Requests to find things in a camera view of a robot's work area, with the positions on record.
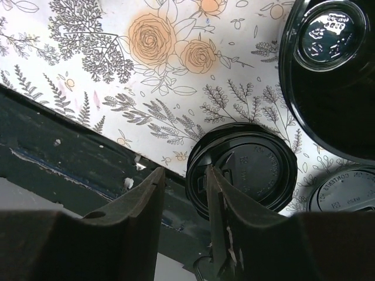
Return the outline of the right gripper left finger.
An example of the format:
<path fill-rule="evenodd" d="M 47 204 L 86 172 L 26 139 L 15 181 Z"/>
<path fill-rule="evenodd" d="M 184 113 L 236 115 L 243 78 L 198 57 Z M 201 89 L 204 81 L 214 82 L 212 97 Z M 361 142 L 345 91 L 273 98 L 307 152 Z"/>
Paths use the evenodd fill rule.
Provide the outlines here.
<path fill-rule="evenodd" d="M 153 280 L 165 171 L 83 218 L 57 210 L 1 212 L 2 280 Z"/>

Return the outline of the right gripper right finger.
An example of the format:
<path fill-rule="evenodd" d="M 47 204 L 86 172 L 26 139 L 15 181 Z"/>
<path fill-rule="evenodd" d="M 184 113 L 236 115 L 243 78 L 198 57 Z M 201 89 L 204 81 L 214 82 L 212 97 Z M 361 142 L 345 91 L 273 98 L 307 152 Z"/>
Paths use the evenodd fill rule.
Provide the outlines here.
<path fill-rule="evenodd" d="M 275 213 L 206 169 L 220 280 L 373 280 L 374 214 Z"/>

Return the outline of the black paper coffee cup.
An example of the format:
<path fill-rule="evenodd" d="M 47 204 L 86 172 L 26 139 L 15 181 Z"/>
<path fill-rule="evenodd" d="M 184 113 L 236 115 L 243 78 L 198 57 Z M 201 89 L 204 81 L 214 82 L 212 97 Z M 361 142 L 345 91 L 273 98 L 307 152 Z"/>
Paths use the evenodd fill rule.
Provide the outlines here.
<path fill-rule="evenodd" d="M 336 156 L 374 165 L 374 2 L 295 1 L 278 65 L 304 132 Z"/>

